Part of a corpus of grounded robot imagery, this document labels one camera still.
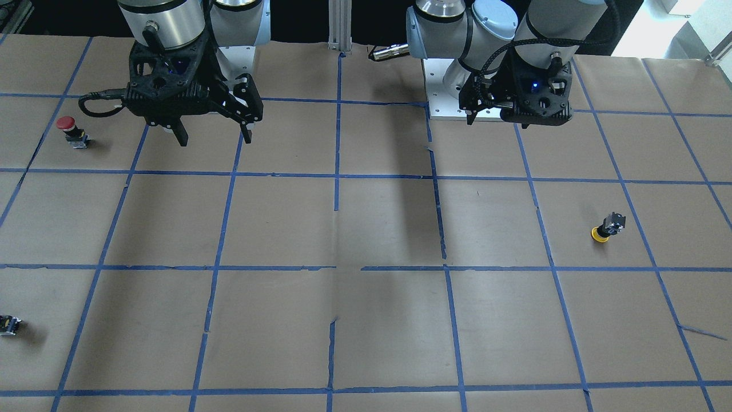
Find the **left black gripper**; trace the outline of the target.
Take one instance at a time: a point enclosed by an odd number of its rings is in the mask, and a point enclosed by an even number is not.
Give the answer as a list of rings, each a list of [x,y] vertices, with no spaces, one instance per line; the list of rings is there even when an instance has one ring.
[[[459,92],[459,105],[473,125],[481,110],[500,109],[500,117],[528,127],[558,127],[572,120],[569,102],[572,83],[570,63],[551,54],[544,68],[525,62],[519,54],[506,54],[490,79],[469,76]]]

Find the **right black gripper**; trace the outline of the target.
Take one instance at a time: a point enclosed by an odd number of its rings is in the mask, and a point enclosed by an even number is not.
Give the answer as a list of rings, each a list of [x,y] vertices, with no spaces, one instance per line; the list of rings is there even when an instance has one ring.
[[[264,105],[253,76],[226,74],[210,26],[188,45],[162,48],[162,29],[146,26],[130,52],[130,83],[122,101],[146,122],[169,127],[180,146],[188,133],[180,117],[217,112],[241,125],[245,144],[253,141],[253,122],[263,119]]]

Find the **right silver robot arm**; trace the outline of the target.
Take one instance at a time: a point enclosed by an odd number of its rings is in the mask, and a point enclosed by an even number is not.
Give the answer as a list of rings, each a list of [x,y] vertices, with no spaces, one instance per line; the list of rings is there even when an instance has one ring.
[[[121,102],[152,127],[188,133],[181,119],[216,112],[251,143],[263,119],[253,80],[254,49],[271,39],[268,1],[120,1],[135,37]]]

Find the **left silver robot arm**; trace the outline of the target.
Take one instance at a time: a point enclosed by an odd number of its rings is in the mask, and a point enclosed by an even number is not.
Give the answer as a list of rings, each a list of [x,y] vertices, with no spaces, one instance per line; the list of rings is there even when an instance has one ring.
[[[572,59],[623,34],[614,1],[416,1],[406,11],[410,54],[423,61],[431,116],[558,127],[570,121]]]

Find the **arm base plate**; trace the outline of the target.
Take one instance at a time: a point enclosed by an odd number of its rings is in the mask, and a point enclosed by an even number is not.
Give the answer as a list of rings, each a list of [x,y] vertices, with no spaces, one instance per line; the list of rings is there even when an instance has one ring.
[[[453,58],[424,58],[424,87],[432,120],[467,121],[459,105],[459,92],[469,72]]]

